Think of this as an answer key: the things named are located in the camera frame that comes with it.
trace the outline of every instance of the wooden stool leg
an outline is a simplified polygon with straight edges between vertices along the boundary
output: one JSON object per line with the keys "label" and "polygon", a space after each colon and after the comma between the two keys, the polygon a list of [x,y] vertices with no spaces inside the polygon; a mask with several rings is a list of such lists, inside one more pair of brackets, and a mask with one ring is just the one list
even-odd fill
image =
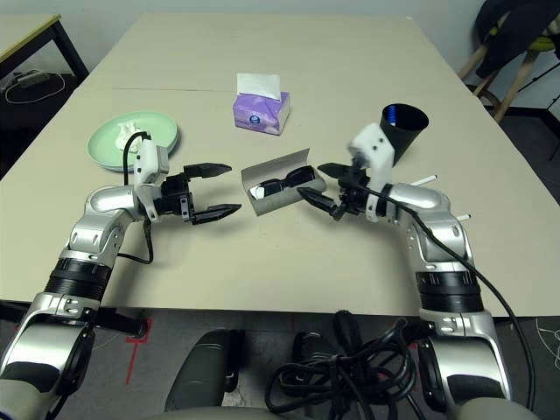
{"label": "wooden stool leg", "polygon": [[474,67],[479,64],[479,62],[484,59],[484,56],[487,55],[488,47],[486,44],[483,44],[479,47],[478,50],[474,52],[472,57],[466,62],[466,64],[459,70],[457,76],[460,79],[465,78],[473,69]]}
{"label": "wooden stool leg", "polygon": [[507,91],[504,100],[501,102],[501,105],[498,108],[498,111],[496,112],[496,115],[493,116],[493,119],[496,120],[496,122],[499,123],[503,119],[504,115],[506,114],[506,111],[508,111],[509,105],[511,105],[511,102],[514,101],[515,96],[519,91],[519,88],[522,86],[522,83],[525,81],[525,79],[527,79],[529,73],[531,73],[531,69],[535,64],[535,60],[538,57],[538,55],[539,55],[538,51],[527,51],[527,55],[525,56],[525,59],[521,63],[521,66],[519,67],[519,71],[515,75],[514,82],[511,84],[511,87]]}
{"label": "wooden stool leg", "polygon": [[472,92],[473,95],[480,97],[489,87],[490,84],[494,81],[494,79],[496,78],[496,76],[498,75],[498,72],[500,70],[494,70],[493,72],[490,73],[489,76],[487,76],[477,87],[476,89],[474,89],[474,92]]}

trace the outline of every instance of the red tape on floor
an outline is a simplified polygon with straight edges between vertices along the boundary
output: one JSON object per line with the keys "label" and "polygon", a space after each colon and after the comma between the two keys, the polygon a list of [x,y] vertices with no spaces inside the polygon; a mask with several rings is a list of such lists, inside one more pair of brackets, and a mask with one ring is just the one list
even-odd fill
{"label": "red tape on floor", "polygon": [[130,356],[129,370],[126,373],[125,385],[128,385],[130,383],[130,378],[132,377],[132,372],[134,371],[134,362],[137,359],[138,345],[146,344],[148,342],[148,338],[150,337],[151,318],[146,319],[146,323],[148,324],[148,331],[146,331],[146,334],[142,338],[140,339],[135,339],[134,337],[126,338],[126,342],[134,344],[134,348],[132,349],[132,355]]}

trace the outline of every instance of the white tissue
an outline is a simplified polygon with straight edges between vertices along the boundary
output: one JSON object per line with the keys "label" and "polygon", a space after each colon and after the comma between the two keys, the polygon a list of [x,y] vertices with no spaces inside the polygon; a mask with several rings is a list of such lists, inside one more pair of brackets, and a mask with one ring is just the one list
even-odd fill
{"label": "white tissue", "polygon": [[278,74],[238,73],[237,94],[259,95],[280,101]]}
{"label": "white tissue", "polygon": [[[130,136],[138,131],[142,131],[142,129],[134,121],[121,122],[119,127],[121,127],[121,132],[116,137],[115,146],[117,149],[124,151],[124,146],[126,146]],[[139,136],[130,145],[129,153],[136,153],[140,149],[140,144],[142,144],[142,138]]]}

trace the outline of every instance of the black cup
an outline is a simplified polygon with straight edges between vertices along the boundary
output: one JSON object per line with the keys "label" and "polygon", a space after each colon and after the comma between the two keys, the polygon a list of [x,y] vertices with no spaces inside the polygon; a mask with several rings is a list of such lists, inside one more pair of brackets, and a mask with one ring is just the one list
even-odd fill
{"label": "black cup", "polygon": [[424,112],[405,103],[393,103],[383,109],[380,127],[395,149],[393,166],[429,122]]}

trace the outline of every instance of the white object on plate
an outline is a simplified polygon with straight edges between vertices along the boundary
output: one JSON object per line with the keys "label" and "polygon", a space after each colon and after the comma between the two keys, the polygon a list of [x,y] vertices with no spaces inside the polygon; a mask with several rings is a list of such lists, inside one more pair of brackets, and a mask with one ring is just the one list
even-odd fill
{"label": "white object on plate", "polygon": [[[116,137],[115,146],[118,150],[124,151],[124,147],[126,146],[126,142],[129,141],[130,136],[138,131],[142,131],[142,129],[138,127],[134,121],[120,122],[119,127],[121,131]],[[129,152],[136,153],[138,149],[140,149],[140,144],[142,144],[142,138],[138,137],[130,145]]]}

